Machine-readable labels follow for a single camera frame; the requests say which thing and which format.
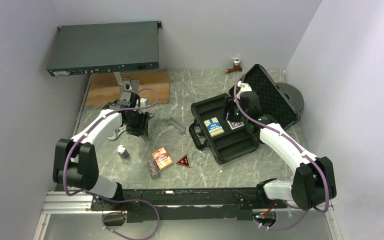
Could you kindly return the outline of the blue playing card deck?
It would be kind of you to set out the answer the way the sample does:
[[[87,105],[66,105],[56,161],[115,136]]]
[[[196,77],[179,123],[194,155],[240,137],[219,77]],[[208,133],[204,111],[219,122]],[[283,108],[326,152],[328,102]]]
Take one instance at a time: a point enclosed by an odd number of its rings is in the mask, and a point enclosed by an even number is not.
[[[235,130],[235,129],[239,129],[241,127],[244,126],[244,123],[243,122],[231,122],[231,121],[227,121],[229,127],[232,129],[232,130]]]

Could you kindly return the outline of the black poker set case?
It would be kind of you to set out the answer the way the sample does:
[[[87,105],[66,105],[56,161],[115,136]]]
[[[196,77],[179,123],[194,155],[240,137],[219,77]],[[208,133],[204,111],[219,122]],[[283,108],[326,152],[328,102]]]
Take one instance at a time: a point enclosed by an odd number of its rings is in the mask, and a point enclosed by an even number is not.
[[[230,88],[228,93],[207,98],[191,105],[194,116],[189,134],[198,150],[209,148],[218,164],[254,152],[261,143],[261,126],[278,123],[286,130],[300,121],[304,97],[288,83],[276,83],[266,69],[255,64],[241,78],[250,92]]]

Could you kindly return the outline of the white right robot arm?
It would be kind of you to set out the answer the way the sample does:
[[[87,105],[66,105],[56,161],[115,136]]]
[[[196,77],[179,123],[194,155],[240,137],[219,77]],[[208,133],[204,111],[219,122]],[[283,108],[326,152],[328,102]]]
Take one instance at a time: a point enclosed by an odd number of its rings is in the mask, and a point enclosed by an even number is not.
[[[229,92],[229,120],[244,123],[247,132],[270,147],[294,171],[292,180],[267,179],[257,184],[255,200],[269,207],[275,200],[293,202],[297,209],[325,213],[336,197],[334,167],[328,157],[306,150],[269,114],[263,114],[258,95],[252,90]]]

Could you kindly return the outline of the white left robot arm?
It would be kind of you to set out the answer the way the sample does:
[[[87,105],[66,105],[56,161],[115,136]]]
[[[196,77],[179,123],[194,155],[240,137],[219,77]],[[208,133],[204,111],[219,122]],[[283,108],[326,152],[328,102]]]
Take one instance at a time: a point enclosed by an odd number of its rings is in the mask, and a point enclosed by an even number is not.
[[[70,196],[69,187],[89,192],[104,200],[111,210],[124,203],[123,187],[100,174],[97,148],[121,127],[129,135],[147,137],[150,113],[148,99],[124,90],[120,99],[107,103],[98,117],[70,139],[62,138],[55,145],[52,179],[62,184]]]

